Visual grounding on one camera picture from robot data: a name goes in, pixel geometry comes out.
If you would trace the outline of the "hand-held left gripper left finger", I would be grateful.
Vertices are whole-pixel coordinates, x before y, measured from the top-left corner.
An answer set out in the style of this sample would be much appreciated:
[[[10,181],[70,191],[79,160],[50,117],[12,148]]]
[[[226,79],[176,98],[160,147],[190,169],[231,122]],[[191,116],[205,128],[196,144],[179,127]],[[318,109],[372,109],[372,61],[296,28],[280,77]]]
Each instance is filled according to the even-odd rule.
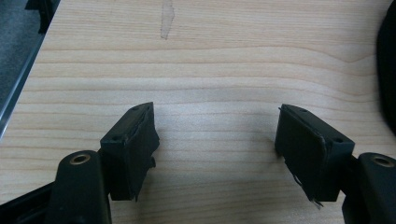
[[[137,200],[160,144],[153,103],[130,108],[100,140],[106,188],[113,201]]]

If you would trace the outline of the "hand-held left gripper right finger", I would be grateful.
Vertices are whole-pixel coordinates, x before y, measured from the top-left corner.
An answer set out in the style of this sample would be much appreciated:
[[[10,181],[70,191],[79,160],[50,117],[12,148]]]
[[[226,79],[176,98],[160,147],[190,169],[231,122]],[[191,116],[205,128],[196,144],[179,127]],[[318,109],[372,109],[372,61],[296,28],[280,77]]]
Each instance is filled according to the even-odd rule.
[[[334,202],[355,143],[310,111],[280,107],[275,150],[311,202]]]

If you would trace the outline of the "black round object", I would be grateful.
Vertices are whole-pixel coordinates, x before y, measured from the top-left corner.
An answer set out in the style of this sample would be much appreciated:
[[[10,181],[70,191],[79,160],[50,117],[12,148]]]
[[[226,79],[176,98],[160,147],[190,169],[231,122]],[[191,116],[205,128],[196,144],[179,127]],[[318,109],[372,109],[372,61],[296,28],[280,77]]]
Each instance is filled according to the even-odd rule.
[[[376,69],[382,113],[396,135],[396,0],[390,4],[378,31]]]

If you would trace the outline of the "dark stand base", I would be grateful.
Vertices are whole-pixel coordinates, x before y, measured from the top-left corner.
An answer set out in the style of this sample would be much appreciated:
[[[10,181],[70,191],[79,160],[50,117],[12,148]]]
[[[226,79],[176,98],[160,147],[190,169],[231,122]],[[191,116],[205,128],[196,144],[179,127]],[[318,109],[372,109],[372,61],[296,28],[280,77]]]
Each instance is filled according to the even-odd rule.
[[[50,23],[55,15],[57,7],[61,0],[28,0],[25,9],[26,10],[37,10],[40,16],[40,27],[38,32],[45,34]]]

